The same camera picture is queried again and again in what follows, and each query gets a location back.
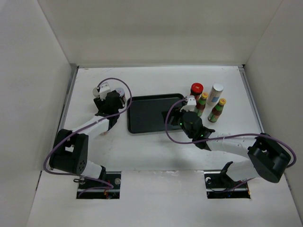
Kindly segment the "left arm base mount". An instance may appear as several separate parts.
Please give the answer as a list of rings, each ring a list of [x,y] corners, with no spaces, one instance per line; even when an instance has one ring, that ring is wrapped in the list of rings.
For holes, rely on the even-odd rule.
[[[85,178],[75,178],[73,181],[78,184],[77,188],[77,199],[100,199],[100,200],[111,200],[120,198],[121,188],[121,172],[107,172],[101,183]]]

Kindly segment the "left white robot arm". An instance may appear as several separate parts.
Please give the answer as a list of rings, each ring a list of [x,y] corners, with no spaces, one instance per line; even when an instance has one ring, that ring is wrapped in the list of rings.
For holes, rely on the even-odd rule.
[[[85,124],[73,129],[61,129],[56,136],[55,144],[60,146],[49,158],[52,169],[64,171],[76,176],[90,178],[95,188],[106,184],[106,168],[88,160],[89,145],[100,134],[109,131],[119,118],[119,110],[125,102],[117,90],[107,93],[102,100],[94,99],[98,112]]]

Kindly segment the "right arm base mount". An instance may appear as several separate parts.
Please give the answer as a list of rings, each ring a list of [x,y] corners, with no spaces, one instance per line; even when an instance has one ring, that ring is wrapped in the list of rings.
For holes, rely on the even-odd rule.
[[[208,199],[250,199],[247,181],[233,181],[218,171],[204,172]]]

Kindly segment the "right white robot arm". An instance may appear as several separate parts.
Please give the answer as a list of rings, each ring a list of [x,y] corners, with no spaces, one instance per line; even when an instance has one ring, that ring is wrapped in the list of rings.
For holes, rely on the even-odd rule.
[[[221,151],[245,158],[244,161],[228,161],[220,174],[220,183],[231,187],[237,181],[263,178],[278,183],[291,161],[284,145],[268,134],[247,133],[228,135],[209,129],[195,112],[172,108],[162,112],[165,128],[180,126],[183,132],[199,149]]]

